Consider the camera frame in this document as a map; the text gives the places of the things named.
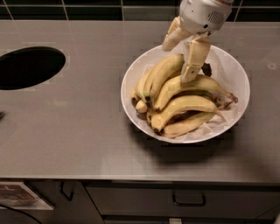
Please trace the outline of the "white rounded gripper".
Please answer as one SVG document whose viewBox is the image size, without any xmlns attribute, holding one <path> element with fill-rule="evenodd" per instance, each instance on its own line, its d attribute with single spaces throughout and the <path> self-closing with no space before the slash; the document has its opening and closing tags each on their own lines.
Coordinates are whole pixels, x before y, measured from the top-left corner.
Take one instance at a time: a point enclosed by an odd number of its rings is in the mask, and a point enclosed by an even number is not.
<svg viewBox="0 0 280 224">
<path fill-rule="evenodd" d="M 180 41 L 192 35 L 218 31 L 232 12 L 234 0 L 182 0 L 179 17 L 171 22 L 162 44 L 162 50 L 171 51 Z M 204 65 L 210 51 L 210 38 L 197 35 L 184 43 L 184 65 L 181 70 L 181 82 L 193 81 Z"/>
</svg>

